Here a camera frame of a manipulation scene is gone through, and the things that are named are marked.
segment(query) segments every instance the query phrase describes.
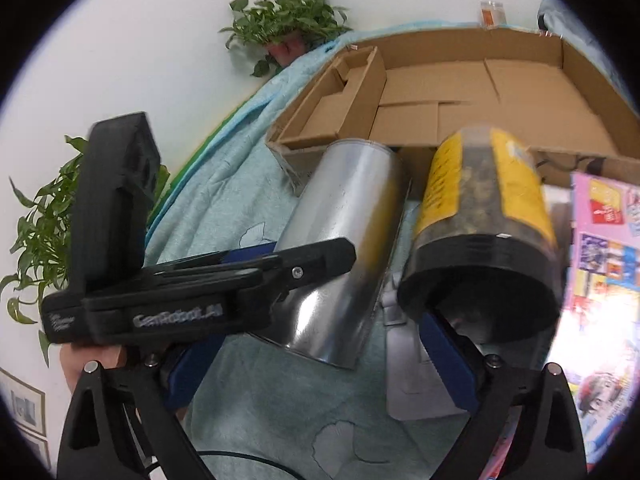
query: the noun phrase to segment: magazine cover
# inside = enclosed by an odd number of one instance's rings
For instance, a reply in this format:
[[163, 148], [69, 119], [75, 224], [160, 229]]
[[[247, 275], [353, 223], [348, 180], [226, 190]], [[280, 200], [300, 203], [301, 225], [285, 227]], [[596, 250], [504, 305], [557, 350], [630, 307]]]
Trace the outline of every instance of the magazine cover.
[[640, 188], [583, 173], [572, 186], [572, 265], [547, 361], [574, 394], [590, 469], [640, 383]]

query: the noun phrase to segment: black cable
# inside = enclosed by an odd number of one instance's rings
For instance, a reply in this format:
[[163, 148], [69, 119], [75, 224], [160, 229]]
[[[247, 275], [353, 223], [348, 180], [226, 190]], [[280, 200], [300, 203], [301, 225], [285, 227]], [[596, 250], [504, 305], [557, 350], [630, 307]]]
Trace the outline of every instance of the black cable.
[[[253, 460], [254, 462], [260, 462], [262, 464], [270, 465], [271, 467], [274, 467], [276, 469], [280, 469], [281, 471], [284, 471], [285, 473], [293, 476], [293, 478], [295, 478], [296, 480], [306, 480], [300, 473], [294, 471], [290, 467], [274, 462], [273, 460], [269, 460], [268, 458], [262, 458], [260, 456], [247, 455], [245, 453], [236, 453], [234, 451], [198, 451], [197, 453], [199, 456], [234, 456], [236, 458], [245, 458], [247, 460]], [[145, 473], [149, 474], [158, 467], [160, 467], [160, 463], [155, 462], [145, 469]]]
[[580, 166], [580, 163], [585, 161], [585, 160], [589, 160], [590, 158], [597, 158], [595, 156], [580, 156], [580, 155], [576, 155], [575, 156], [575, 163], [573, 165], [573, 167], [569, 167], [569, 166], [565, 166], [564, 164], [560, 164], [559, 162], [554, 161], [549, 155], [546, 154], [546, 152], [540, 152], [540, 155], [542, 155], [543, 158], [540, 162], [538, 162], [536, 164], [536, 168], [539, 168], [540, 166], [544, 166], [545, 164], [550, 165], [553, 168], [556, 168], [556, 170], [559, 171], [565, 171], [567, 173], [571, 173], [572, 171], [575, 171], [578, 169], [578, 166]]

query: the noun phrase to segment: potted plant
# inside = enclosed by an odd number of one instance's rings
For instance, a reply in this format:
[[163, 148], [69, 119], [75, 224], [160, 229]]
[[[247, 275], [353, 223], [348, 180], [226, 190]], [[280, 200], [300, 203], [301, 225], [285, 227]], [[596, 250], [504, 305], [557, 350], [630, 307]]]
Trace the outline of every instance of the potted plant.
[[[79, 153], [60, 168], [54, 180], [38, 190], [33, 200], [27, 198], [14, 186], [14, 181], [9, 179], [14, 195], [29, 212], [18, 220], [18, 236], [9, 250], [11, 254], [22, 251], [17, 270], [15, 274], [9, 274], [0, 280], [0, 293], [10, 283], [17, 283], [14, 286], [17, 294], [7, 301], [6, 307], [9, 316], [21, 324], [37, 323], [22, 312], [21, 305], [37, 304], [40, 310], [45, 291], [51, 286], [57, 290], [64, 288], [68, 278], [71, 206], [76, 195], [80, 164], [87, 141], [82, 137], [72, 139], [65, 136], [65, 142]], [[154, 197], [156, 203], [168, 179], [167, 168], [160, 166]], [[30, 301], [23, 299], [24, 291], [28, 289], [35, 295]], [[42, 355], [49, 366], [49, 341], [42, 330], [38, 330], [38, 339]]]
[[249, 0], [229, 3], [236, 17], [231, 27], [220, 32], [231, 32], [227, 48], [236, 40], [267, 49], [267, 55], [254, 67], [252, 75], [256, 77], [267, 74], [270, 65], [278, 70], [289, 66], [308, 49], [351, 30], [345, 25], [345, 8], [332, 7], [327, 0], [260, 0], [253, 7], [248, 5]]

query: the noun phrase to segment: picture frame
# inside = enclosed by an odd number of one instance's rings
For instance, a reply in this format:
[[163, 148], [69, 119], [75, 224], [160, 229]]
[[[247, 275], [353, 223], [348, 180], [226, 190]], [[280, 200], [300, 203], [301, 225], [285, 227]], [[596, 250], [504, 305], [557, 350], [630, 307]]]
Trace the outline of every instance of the picture frame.
[[24, 437], [27, 446], [31, 448], [34, 455], [39, 457], [40, 461], [47, 469], [51, 469], [51, 458], [49, 455], [49, 443], [44, 439], [36, 436], [29, 431], [25, 431], [22, 428], [18, 428], [20, 433]]
[[47, 436], [43, 391], [0, 368], [0, 394], [18, 426]]

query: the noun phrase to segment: silver metal can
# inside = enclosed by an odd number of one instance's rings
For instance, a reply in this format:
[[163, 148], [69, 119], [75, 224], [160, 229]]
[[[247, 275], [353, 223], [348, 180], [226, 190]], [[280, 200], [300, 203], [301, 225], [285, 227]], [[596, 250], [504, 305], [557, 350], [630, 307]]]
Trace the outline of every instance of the silver metal can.
[[386, 146], [360, 139], [331, 144], [289, 219], [276, 250], [345, 237], [356, 249], [347, 274], [292, 290], [254, 335], [291, 352], [354, 368], [402, 219], [409, 177]]

